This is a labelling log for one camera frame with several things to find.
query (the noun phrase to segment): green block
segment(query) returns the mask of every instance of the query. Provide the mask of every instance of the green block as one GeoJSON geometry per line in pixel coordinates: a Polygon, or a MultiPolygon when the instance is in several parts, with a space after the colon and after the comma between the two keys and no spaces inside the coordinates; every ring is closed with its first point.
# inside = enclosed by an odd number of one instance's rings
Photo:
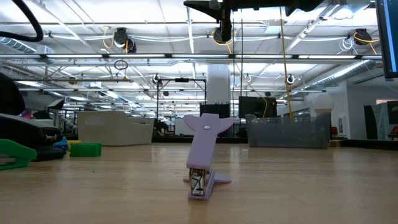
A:
{"type": "Polygon", "coordinates": [[[29,162],[36,159],[37,152],[8,139],[0,139],[0,158],[13,159],[13,162],[0,164],[0,170],[28,167],[29,162]]]}
{"type": "Polygon", "coordinates": [[[101,143],[72,143],[71,157],[98,157],[102,155],[101,143]]]}

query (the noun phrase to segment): gray container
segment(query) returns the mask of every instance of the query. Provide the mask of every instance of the gray container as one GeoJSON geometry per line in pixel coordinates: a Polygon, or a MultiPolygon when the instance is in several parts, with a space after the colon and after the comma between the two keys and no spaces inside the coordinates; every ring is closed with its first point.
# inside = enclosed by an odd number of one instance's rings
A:
{"type": "Polygon", "coordinates": [[[251,147],[329,147],[330,113],[292,120],[247,114],[246,124],[251,147]]]}

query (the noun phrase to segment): ceiling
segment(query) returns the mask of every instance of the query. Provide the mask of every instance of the ceiling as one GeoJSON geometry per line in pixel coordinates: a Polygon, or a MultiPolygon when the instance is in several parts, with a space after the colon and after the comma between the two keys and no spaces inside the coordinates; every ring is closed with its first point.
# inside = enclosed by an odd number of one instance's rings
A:
{"type": "MultiPolygon", "coordinates": [[[[43,0],[44,6],[41,7],[38,6],[40,3],[33,3],[38,2],[36,0],[25,2],[41,23],[46,35],[44,40],[38,44],[25,43],[34,49],[39,49],[40,45],[46,45],[55,54],[105,54],[106,51],[120,54],[124,53],[123,50],[114,45],[108,49],[104,46],[103,41],[111,45],[112,33],[116,28],[126,27],[127,33],[137,45],[137,54],[229,54],[227,46],[218,45],[211,38],[211,35],[207,36],[219,24],[202,12],[193,9],[187,10],[183,5],[184,0],[43,0]],[[188,13],[192,26],[189,26],[187,22],[188,13]],[[61,26],[57,19],[66,24],[78,38],[86,39],[84,40],[85,44],[61,26]],[[191,28],[192,36],[190,38],[189,30],[191,28]]],[[[306,28],[311,27],[312,22],[319,18],[326,7],[326,4],[322,4],[312,12],[296,10],[290,17],[285,17],[283,13],[282,18],[285,21],[284,35],[286,36],[285,45],[291,46],[294,38],[306,28]]],[[[354,49],[356,52],[352,48],[351,50],[342,51],[341,43],[347,35],[352,36],[355,29],[358,28],[367,29],[373,38],[378,39],[376,10],[374,8],[366,8],[353,15],[350,14],[350,16],[341,17],[342,15],[345,14],[339,14],[340,17],[326,17],[324,21],[312,27],[313,29],[307,30],[307,33],[302,36],[303,38],[294,43],[287,54],[373,54],[369,45],[355,45],[354,49]]],[[[233,20],[235,21],[236,41],[230,44],[232,54],[282,53],[282,39],[277,38],[280,32],[279,8],[264,8],[259,11],[245,9],[242,12],[235,12],[233,20]]],[[[2,0],[0,26],[2,30],[8,32],[34,34],[34,30],[27,18],[11,0],[2,0]]],[[[380,54],[378,43],[375,44],[375,48],[377,53],[380,54]]],[[[0,54],[20,54],[20,52],[0,44],[0,54]]],[[[135,60],[135,62],[141,63],[146,61],[135,60]]],[[[39,76],[43,76],[45,72],[45,67],[24,67],[25,60],[9,59],[6,62],[13,63],[13,65],[22,67],[39,76]]],[[[234,64],[228,63],[232,72],[234,64]]],[[[207,64],[208,62],[206,61],[195,62],[196,78],[206,78],[207,64]]],[[[319,63],[288,63],[287,73],[294,74],[296,78],[299,77],[300,81],[297,82],[309,82],[338,65],[339,63],[323,63],[322,61],[319,63]]],[[[78,78],[110,79],[114,78],[114,75],[118,72],[113,68],[112,63],[109,66],[112,75],[110,75],[105,66],[68,66],[59,71],[56,71],[59,66],[48,66],[49,72],[54,73],[52,76],[54,79],[68,78],[71,75],[78,78]]],[[[241,64],[237,63],[237,66],[235,66],[235,74],[239,74],[237,67],[241,68],[241,64]]],[[[152,77],[156,73],[162,78],[193,78],[194,76],[193,64],[187,61],[168,66],[137,65],[134,68],[130,66],[124,72],[124,75],[134,81],[134,84],[128,82],[101,82],[101,86],[110,89],[152,88],[152,77]]],[[[244,63],[243,73],[252,76],[251,84],[256,89],[279,89],[284,86],[285,71],[284,64],[281,61],[274,63],[244,63]]],[[[20,78],[26,78],[27,73],[20,73],[20,75],[20,78]]],[[[58,84],[65,88],[72,88],[68,83],[52,82],[51,85],[58,84]]],[[[194,83],[181,84],[173,82],[168,85],[170,88],[189,89],[195,88],[195,86],[194,83]]],[[[243,83],[243,88],[249,89],[250,87],[243,83]]],[[[120,92],[117,94],[133,102],[150,100],[148,94],[143,93],[120,92]]],[[[184,95],[181,93],[170,93],[167,98],[195,97],[201,98],[203,93],[184,93],[184,95]]]]}

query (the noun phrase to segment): wooden table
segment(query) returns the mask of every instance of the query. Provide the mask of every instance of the wooden table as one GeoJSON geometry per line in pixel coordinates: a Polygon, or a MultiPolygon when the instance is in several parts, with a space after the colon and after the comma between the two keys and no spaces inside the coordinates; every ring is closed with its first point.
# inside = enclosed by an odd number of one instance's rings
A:
{"type": "Polygon", "coordinates": [[[188,201],[189,144],[104,148],[0,171],[1,223],[398,223],[398,152],[219,144],[232,178],[188,201]]]}

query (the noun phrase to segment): blue object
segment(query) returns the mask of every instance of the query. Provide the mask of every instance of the blue object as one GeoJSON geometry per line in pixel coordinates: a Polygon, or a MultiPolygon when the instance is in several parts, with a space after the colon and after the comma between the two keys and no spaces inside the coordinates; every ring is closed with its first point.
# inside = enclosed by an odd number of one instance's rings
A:
{"type": "Polygon", "coordinates": [[[55,143],[53,147],[62,149],[64,152],[66,152],[69,149],[68,141],[65,137],[63,137],[62,140],[60,142],[55,143]]]}

